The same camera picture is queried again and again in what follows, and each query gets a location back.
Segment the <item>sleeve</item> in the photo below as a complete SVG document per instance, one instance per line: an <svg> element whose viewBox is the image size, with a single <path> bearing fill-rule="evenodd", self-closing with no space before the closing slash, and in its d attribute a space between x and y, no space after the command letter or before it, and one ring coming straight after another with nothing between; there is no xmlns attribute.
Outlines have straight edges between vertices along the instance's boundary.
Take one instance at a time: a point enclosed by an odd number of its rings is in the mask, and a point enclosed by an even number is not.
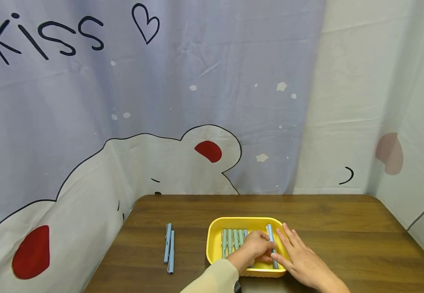
<svg viewBox="0 0 424 293"><path fill-rule="evenodd" d="M236 268L227 259L219 259L181 293L234 293L238 278Z"/></svg>

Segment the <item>curtain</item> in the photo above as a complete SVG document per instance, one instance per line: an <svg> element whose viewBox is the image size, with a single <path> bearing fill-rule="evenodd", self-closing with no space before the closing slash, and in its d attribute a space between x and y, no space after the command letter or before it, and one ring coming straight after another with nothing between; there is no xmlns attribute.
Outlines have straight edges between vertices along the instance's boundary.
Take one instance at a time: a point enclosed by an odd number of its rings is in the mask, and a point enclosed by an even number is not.
<svg viewBox="0 0 424 293"><path fill-rule="evenodd" d="M322 0L0 0L0 293L80 292L146 194L290 194Z"/></svg>

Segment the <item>pen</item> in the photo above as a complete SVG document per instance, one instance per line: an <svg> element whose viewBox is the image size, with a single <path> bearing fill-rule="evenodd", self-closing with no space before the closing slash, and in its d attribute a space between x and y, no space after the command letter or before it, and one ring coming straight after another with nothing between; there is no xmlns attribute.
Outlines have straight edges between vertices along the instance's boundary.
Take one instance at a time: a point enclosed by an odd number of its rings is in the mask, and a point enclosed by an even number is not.
<svg viewBox="0 0 424 293"><path fill-rule="evenodd" d="M243 231L242 231L242 229L239 229L238 230L238 238L239 238L239 247L241 247L244 244L244 238L243 238Z"/></svg>
<svg viewBox="0 0 424 293"><path fill-rule="evenodd" d="M233 229L233 244L235 245L235 251L237 251L239 249L239 239L236 229Z"/></svg>
<svg viewBox="0 0 424 293"><path fill-rule="evenodd" d="M274 232L272 231L272 225L268 224L266 227L267 234L269 235L269 241L274 242ZM279 268L279 264L273 259L272 266L274 269Z"/></svg>
<svg viewBox="0 0 424 293"><path fill-rule="evenodd" d="M248 237L248 229L244 229L244 238Z"/></svg>
<svg viewBox="0 0 424 293"><path fill-rule="evenodd" d="M228 243L228 255L230 255L233 253L233 236L231 234L231 229L228 229L227 243Z"/></svg>
<svg viewBox="0 0 424 293"><path fill-rule="evenodd" d="M165 258L163 259L163 263L168 263L169 258L169 242L171 240L171 223L166 225L166 246L165 246Z"/></svg>
<svg viewBox="0 0 424 293"><path fill-rule="evenodd" d="M169 251L168 274L174 273L174 230L171 231L171 250Z"/></svg>
<svg viewBox="0 0 424 293"><path fill-rule="evenodd" d="M226 258L226 229L222 231L222 258Z"/></svg>

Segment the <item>left hand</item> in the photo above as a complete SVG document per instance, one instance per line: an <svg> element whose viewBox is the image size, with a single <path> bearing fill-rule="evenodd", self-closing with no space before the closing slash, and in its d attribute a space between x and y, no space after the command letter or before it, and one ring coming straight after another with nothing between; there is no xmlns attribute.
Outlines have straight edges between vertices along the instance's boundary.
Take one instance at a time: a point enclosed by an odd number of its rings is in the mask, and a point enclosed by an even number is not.
<svg viewBox="0 0 424 293"><path fill-rule="evenodd" d="M269 236L263 231L252 231L246 237L243 246L230 254L227 259L239 273L251 266L255 260L259 262L272 262L270 258L271 249L275 249L277 245L275 242L270 242L269 240Z"/></svg>

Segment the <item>wood grain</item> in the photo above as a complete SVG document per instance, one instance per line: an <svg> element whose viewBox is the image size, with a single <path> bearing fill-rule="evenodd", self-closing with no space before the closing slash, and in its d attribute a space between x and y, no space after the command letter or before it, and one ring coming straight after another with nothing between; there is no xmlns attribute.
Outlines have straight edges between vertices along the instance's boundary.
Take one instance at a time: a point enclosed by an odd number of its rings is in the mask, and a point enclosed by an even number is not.
<svg viewBox="0 0 424 293"><path fill-rule="evenodd" d="M296 229L353 293L424 292L424 251L367 195L148 195L141 198L85 293L178 293L208 266L210 223L270 216ZM175 271L163 264L166 224L176 234ZM243 293L314 292L286 274L241 278Z"/></svg>

